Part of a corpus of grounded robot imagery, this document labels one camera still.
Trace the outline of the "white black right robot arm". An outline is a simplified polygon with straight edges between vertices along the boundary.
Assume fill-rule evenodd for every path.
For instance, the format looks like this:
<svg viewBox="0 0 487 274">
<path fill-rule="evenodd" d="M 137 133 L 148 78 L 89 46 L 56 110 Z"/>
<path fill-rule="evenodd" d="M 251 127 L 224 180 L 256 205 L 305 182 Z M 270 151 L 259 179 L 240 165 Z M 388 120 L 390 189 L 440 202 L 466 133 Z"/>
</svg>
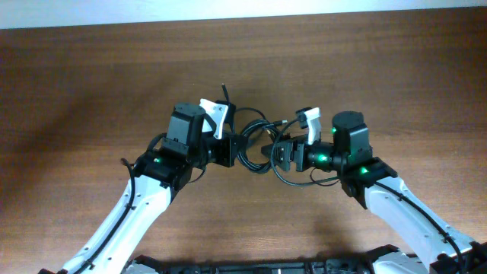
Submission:
<svg viewBox="0 0 487 274">
<path fill-rule="evenodd" d="M 436 215 L 408 188 L 398 173 L 373 155 L 362 113 L 344 111 L 332 119 L 332 142 L 320 138 L 320 110 L 296 112 L 296 123 L 306 135 L 287 137 L 280 132 L 261 152 L 275 174 L 291 163 L 336 172 L 344 192 L 364 209 L 384 220 L 413 250 L 409 256 L 385 245 L 368 251 L 355 263 L 358 273 L 484 273 L 486 245 L 459 232 Z"/>
</svg>

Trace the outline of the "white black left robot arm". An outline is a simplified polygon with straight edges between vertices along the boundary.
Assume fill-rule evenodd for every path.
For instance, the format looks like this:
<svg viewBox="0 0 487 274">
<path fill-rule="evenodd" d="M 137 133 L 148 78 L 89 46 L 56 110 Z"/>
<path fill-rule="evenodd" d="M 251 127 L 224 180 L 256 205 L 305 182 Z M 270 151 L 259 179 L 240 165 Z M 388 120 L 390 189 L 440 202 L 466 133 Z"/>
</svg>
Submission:
<svg viewBox="0 0 487 274">
<path fill-rule="evenodd" d="M 154 221 L 208 164 L 232 167 L 245 140 L 224 130 L 236 107 L 223 100 L 177 104 L 166 133 L 156 135 L 127 167 L 119 201 L 91 239 L 60 269 L 62 273 L 120 273 Z"/>
</svg>

